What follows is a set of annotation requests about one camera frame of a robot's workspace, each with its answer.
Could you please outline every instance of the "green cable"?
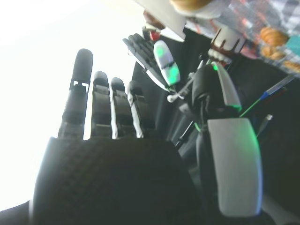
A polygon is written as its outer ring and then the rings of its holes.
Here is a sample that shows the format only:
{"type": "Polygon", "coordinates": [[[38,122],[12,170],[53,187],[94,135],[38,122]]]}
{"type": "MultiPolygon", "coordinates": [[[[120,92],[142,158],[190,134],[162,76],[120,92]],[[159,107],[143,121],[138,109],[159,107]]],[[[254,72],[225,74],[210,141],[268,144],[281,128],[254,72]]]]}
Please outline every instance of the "green cable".
{"type": "Polygon", "coordinates": [[[256,102],[254,102],[245,112],[243,112],[243,114],[240,116],[240,117],[243,117],[246,113],[248,113],[257,103],[259,103],[260,102],[260,98],[256,101],[256,102]]]}
{"type": "Polygon", "coordinates": [[[198,126],[198,124],[197,124],[197,123],[194,123],[194,125],[195,125],[196,130],[197,130],[198,132],[201,132],[201,129],[200,129],[200,127],[198,126]]]}

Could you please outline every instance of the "croissant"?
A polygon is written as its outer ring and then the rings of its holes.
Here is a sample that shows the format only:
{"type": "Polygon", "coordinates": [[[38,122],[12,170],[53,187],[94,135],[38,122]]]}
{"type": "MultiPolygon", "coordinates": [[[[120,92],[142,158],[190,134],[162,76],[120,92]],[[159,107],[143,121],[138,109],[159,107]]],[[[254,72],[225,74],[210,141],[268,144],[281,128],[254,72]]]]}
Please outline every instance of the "croissant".
{"type": "Polygon", "coordinates": [[[285,67],[288,69],[291,69],[297,73],[300,73],[300,64],[299,63],[285,61],[285,67]]]}
{"type": "Polygon", "coordinates": [[[289,37],[281,31],[272,29],[271,27],[265,27],[260,33],[261,39],[271,46],[284,45],[289,37]]]}
{"type": "Polygon", "coordinates": [[[285,54],[281,51],[278,51],[273,46],[264,46],[261,49],[262,56],[272,59],[272,60],[280,60],[285,57],[285,54]]]}
{"type": "Polygon", "coordinates": [[[171,3],[178,9],[184,11],[196,11],[203,8],[211,0],[171,0],[171,3]]]}

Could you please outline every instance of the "red object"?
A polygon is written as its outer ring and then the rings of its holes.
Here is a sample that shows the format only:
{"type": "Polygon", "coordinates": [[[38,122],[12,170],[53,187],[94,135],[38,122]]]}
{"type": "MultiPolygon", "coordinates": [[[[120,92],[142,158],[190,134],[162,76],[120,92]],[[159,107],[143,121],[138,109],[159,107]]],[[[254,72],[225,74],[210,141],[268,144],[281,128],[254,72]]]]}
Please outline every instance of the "red object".
{"type": "Polygon", "coordinates": [[[158,41],[160,38],[160,33],[155,32],[155,31],[151,31],[150,32],[150,38],[152,41],[158,41]]]}

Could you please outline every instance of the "patterned fabric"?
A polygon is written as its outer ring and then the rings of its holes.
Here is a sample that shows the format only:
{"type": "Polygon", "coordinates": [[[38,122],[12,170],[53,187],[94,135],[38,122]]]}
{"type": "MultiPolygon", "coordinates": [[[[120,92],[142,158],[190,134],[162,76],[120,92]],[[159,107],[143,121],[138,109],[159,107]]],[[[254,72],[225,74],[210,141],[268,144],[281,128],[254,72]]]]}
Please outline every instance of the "patterned fabric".
{"type": "MultiPolygon", "coordinates": [[[[189,22],[194,26],[192,30],[202,34],[199,31],[202,30],[203,19],[190,18],[189,22]]],[[[300,35],[299,0],[232,0],[222,15],[210,23],[214,24],[210,26],[211,32],[215,32],[214,27],[225,25],[243,34],[248,39],[241,52],[243,55],[252,59],[261,59],[300,78],[299,73],[287,69],[283,64],[286,60],[300,64],[300,56],[285,46],[280,47],[280,50],[286,54],[282,60],[270,60],[260,54],[260,49],[266,45],[260,39],[260,31],[263,27],[271,26],[289,35],[300,35]]]]}

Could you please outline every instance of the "bright white background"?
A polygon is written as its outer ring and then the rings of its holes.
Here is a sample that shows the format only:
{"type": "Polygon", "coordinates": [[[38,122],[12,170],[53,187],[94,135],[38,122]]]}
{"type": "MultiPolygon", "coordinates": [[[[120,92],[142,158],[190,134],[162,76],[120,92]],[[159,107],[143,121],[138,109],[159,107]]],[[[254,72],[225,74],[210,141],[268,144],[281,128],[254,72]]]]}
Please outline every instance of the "bright white background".
{"type": "Polygon", "coordinates": [[[122,39],[141,32],[143,9],[124,2],[0,2],[0,211],[33,195],[49,137],[57,136],[78,50],[93,52],[93,74],[102,70],[125,86],[131,80],[135,62],[122,39]]]}

